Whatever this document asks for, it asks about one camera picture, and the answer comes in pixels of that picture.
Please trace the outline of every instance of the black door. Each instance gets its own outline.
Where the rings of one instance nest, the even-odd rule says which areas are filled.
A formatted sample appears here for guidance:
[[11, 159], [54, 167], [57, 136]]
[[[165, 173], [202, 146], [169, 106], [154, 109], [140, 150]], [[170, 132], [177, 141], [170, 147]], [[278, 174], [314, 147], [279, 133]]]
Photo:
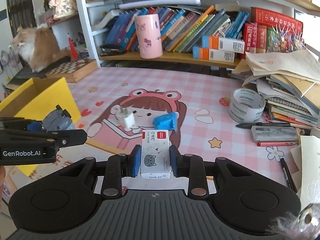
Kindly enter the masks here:
[[17, 35], [20, 26], [36, 27], [32, 0], [7, 0], [7, 7], [13, 37]]

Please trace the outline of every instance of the desk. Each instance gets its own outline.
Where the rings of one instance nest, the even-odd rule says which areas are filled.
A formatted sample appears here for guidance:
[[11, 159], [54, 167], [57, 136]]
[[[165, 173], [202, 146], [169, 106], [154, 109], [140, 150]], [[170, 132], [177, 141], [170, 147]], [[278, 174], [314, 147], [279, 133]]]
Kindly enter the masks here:
[[[23, 177], [17, 168], [10, 168], [10, 193], [86, 156], [102, 161], [111, 154], [129, 153], [141, 143], [140, 127], [152, 129], [155, 116], [171, 111], [179, 113], [179, 130], [171, 132], [170, 140], [179, 146], [181, 154], [197, 154], [212, 162], [224, 156], [283, 185], [286, 182], [280, 157], [286, 159], [292, 173], [298, 171], [290, 153], [292, 147], [257, 147], [250, 130], [236, 128], [226, 105], [232, 91], [241, 87], [240, 81], [167, 70], [100, 68], [69, 87], [82, 113], [76, 127], [91, 136], [87, 145], [60, 150], [56, 163], [39, 165], [30, 178]], [[114, 114], [119, 105], [137, 111], [137, 127], [124, 130], [115, 125]], [[123, 179], [123, 185], [145, 189], [187, 186], [186, 179], [169, 181]]]

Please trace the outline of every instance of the pink cup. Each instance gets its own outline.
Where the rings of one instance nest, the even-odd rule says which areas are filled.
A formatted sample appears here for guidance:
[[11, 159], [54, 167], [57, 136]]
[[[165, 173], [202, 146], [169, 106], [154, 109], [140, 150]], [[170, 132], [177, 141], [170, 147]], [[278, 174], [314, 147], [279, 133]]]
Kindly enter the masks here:
[[157, 14], [141, 15], [135, 18], [136, 32], [142, 58], [162, 56], [159, 17]]

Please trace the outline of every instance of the frog headband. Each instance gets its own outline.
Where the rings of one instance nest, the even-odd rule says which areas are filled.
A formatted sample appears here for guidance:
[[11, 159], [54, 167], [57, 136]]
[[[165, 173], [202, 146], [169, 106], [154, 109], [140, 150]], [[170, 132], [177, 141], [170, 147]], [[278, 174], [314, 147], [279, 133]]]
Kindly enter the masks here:
[[145, 89], [138, 89], [130, 92], [129, 97], [123, 100], [120, 105], [124, 105], [125, 103], [131, 101], [134, 98], [142, 98], [142, 97], [156, 97], [156, 98], [161, 98], [164, 101], [168, 102], [172, 111], [176, 112], [177, 111], [177, 105], [176, 102], [181, 98], [181, 94], [177, 91], [167, 91], [164, 92], [163, 94], [159, 94], [156, 92], [147, 92]]

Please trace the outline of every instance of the red pencil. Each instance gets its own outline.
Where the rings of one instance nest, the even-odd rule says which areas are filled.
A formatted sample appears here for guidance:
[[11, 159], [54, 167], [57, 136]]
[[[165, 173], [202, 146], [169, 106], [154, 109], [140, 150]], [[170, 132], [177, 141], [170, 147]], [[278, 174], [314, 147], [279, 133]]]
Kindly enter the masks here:
[[257, 146], [292, 146], [297, 144], [296, 142], [267, 142], [257, 143]]

